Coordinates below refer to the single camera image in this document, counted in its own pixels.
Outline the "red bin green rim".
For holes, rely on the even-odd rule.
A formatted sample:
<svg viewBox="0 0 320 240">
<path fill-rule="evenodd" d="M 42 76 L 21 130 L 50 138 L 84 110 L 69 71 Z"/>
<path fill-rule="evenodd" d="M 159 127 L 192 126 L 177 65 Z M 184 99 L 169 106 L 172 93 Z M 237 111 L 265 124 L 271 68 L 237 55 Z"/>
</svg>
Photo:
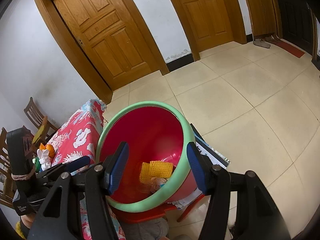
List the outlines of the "red bin green rim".
<svg viewBox="0 0 320 240">
<path fill-rule="evenodd" d="M 129 158 L 117 191 L 107 198 L 115 209 L 138 213 L 192 194 L 197 186 L 187 146 L 195 142 L 191 125 L 177 109 L 163 102 L 142 101 L 117 113 L 103 129 L 95 153 L 97 162 L 114 154 L 121 142 L 129 145 Z M 148 193 L 139 181 L 142 163 L 167 161 L 174 165 L 169 180 Z"/>
</svg>

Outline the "yellow foam fruit net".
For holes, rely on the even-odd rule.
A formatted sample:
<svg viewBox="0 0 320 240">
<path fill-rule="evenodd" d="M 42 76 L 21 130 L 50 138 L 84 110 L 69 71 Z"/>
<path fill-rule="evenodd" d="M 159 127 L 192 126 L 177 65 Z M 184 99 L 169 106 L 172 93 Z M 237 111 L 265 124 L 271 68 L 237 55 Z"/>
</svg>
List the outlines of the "yellow foam fruit net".
<svg viewBox="0 0 320 240">
<path fill-rule="evenodd" d="M 150 161 L 149 163 L 143 162 L 139 181 L 142 184 L 150 184 L 152 178 L 163 178 L 168 179 L 171 177 L 174 169 L 173 163 L 164 161 Z"/>
</svg>

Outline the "papers under bin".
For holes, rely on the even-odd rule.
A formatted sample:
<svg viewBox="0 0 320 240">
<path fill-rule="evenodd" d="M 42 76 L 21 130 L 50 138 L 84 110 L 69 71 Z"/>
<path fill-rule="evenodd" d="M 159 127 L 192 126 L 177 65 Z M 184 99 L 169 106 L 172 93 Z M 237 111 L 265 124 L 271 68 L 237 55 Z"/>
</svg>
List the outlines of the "papers under bin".
<svg viewBox="0 0 320 240">
<path fill-rule="evenodd" d="M 230 176 L 226 171 L 230 161 L 209 146 L 194 125 L 191 127 L 196 142 L 188 144 L 187 158 L 196 181 L 196 189 L 173 204 L 181 210 L 203 194 L 210 196 L 220 206 L 224 201 L 230 200 Z"/>
</svg>

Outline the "right wooden door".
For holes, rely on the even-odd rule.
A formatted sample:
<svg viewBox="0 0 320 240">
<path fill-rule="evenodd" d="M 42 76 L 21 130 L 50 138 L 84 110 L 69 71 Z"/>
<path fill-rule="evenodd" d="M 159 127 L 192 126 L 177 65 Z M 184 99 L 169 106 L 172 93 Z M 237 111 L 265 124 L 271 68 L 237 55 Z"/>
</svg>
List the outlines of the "right wooden door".
<svg viewBox="0 0 320 240">
<path fill-rule="evenodd" d="M 246 44 L 239 0 L 171 0 L 193 59 L 200 52 L 235 41 Z"/>
</svg>

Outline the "red floral tablecloth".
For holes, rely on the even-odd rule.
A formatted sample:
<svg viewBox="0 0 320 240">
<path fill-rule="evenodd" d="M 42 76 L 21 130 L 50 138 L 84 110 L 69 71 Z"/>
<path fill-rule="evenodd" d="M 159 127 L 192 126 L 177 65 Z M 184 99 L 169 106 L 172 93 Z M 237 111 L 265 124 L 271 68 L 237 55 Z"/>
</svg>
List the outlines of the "red floral tablecloth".
<svg viewBox="0 0 320 240">
<path fill-rule="evenodd" d="M 97 99 L 83 104 L 48 141 L 55 150 L 52 166 L 64 164 L 84 156 L 95 163 L 98 140 L 103 131 L 106 105 Z"/>
</svg>

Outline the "far chair yellow cushion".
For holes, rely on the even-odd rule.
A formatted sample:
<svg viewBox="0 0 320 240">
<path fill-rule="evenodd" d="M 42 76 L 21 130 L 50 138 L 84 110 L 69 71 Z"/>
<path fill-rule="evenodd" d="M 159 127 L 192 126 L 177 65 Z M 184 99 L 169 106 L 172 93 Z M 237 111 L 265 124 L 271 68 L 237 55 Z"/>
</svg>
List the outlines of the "far chair yellow cushion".
<svg viewBox="0 0 320 240">
<path fill-rule="evenodd" d="M 30 97 L 24 113 L 37 128 L 37 132 L 33 138 L 33 144 L 36 147 L 39 147 L 40 143 L 45 145 L 57 132 L 58 128 L 48 120 L 48 116 L 40 112 L 32 97 Z"/>
</svg>

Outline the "orange cloth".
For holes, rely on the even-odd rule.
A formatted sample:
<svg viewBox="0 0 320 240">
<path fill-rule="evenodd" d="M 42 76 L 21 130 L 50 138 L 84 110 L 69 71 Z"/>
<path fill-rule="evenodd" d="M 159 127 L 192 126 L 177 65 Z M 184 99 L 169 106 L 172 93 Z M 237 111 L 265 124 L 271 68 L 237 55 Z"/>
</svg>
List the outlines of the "orange cloth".
<svg viewBox="0 0 320 240">
<path fill-rule="evenodd" d="M 51 145 L 51 144 L 46 144 L 46 145 L 44 145 L 43 143 L 40 143 L 39 149 L 40 149 L 40 150 L 48 150 L 48 156 L 49 156 L 50 158 L 54 158 L 54 156 L 55 156 L 55 149 L 54 149 L 53 145 Z"/>
</svg>

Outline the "grey shoes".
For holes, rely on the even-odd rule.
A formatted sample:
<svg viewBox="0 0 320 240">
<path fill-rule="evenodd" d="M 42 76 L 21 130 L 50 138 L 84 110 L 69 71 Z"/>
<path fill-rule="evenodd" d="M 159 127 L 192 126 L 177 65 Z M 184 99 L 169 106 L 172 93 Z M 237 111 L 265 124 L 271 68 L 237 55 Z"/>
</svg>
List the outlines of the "grey shoes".
<svg viewBox="0 0 320 240">
<path fill-rule="evenodd" d="M 255 38 L 253 40 L 253 44 L 255 46 L 266 48 L 266 49 L 270 49 L 271 44 L 278 44 L 279 42 L 281 42 L 281 39 L 278 37 L 274 37 L 272 35 L 264 38 Z"/>
</svg>

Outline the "white sock bundle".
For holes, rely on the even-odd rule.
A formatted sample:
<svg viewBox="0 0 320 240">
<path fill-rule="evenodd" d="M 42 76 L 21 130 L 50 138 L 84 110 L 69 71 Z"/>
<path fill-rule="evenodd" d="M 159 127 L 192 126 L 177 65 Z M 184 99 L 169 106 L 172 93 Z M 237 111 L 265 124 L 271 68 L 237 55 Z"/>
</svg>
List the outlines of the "white sock bundle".
<svg viewBox="0 0 320 240">
<path fill-rule="evenodd" d="M 37 156 L 40 159 L 40 164 L 41 164 L 41 170 L 45 171 L 51 168 L 52 163 L 51 159 L 48 156 L 48 150 L 37 150 Z"/>
</svg>

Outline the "left wooden door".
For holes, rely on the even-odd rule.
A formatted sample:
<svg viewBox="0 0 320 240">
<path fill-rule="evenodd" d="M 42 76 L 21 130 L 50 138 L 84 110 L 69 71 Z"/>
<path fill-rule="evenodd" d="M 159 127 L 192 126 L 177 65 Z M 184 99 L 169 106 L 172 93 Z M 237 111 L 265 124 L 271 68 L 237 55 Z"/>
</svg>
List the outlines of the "left wooden door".
<svg viewBox="0 0 320 240">
<path fill-rule="evenodd" d="M 35 0 L 53 38 L 105 103 L 167 65 L 133 0 Z"/>
</svg>

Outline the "wooden door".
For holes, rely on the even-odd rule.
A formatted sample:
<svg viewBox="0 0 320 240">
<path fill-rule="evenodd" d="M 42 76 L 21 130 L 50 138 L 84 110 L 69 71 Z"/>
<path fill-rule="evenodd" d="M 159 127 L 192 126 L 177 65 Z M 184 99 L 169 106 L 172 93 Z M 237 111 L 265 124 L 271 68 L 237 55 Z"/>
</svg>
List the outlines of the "wooden door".
<svg viewBox="0 0 320 240">
<path fill-rule="evenodd" d="M 35 0 L 53 38 L 105 103 L 167 65 L 133 0 Z"/>
<path fill-rule="evenodd" d="M 171 0 L 193 59 L 200 52 L 235 41 L 246 44 L 239 0 Z"/>
</svg>

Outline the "green toy pepper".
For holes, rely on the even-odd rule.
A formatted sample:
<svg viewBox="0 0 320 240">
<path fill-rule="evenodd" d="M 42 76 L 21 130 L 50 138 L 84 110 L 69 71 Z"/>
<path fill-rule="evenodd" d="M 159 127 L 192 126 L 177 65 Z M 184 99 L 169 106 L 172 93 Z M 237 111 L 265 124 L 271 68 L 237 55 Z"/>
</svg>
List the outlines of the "green toy pepper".
<svg viewBox="0 0 320 240">
<path fill-rule="evenodd" d="M 36 172 L 36 173 L 40 172 L 41 164 L 40 164 L 40 159 L 39 159 L 39 157 L 33 158 L 32 161 L 33 161 L 33 164 L 34 164 L 34 166 L 35 166 L 35 172 Z"/>
</svg>

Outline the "near wooden chair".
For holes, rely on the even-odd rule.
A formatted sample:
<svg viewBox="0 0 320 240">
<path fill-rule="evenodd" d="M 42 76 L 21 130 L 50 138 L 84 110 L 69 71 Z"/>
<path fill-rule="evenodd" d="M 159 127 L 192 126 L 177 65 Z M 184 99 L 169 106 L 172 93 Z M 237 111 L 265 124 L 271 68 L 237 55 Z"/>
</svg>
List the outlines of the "near wooden chair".
<svg viewBox="0 0 320 240">
<path fill-rule="evenodd" d="M 11 177 L 11 167 L 8 155 L 8 146 L 6 142 L 7 131 L 4 127 L 1 129 L 0 152 L 1 152 L 1 204 L 14 209 L 13 198 L 16 192 L 16 185 Z"/>
</svg>

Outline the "cream wrapper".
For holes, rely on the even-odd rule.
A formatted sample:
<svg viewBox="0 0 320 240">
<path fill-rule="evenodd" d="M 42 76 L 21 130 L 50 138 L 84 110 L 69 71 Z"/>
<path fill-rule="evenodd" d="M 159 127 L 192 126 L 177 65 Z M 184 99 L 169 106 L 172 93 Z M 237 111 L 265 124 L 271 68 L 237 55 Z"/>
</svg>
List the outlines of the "cream wrapper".
<svg viewBox="0 0 320 240">
<path fill-rule="evenodd" d="M 155 193 L 157 192 L 162 186 L 164 186 L 167 182 L 165 178 L 157 178 L 152 177 L 150 181 L 150 192 Z"/>
</svg>

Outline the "red doormat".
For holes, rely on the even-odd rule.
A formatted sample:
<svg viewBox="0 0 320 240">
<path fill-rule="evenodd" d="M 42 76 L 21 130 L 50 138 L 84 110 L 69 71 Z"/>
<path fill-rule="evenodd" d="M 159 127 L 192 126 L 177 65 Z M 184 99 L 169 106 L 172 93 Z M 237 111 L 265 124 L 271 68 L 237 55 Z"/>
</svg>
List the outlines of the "red doormat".
<svg viewBox="0 0 320 240">
<path fill-rule="evenodd" d="M 301 58 L 305 54 L 304 51 L 300 50 L 299 48 L 296 48 L 295 46 L 285 41 L 276 41 L 275 45 L 284 49 L 285 51 L 287 51 L 288 53 L 292 54 L 297 58 Z"/>
</svg>

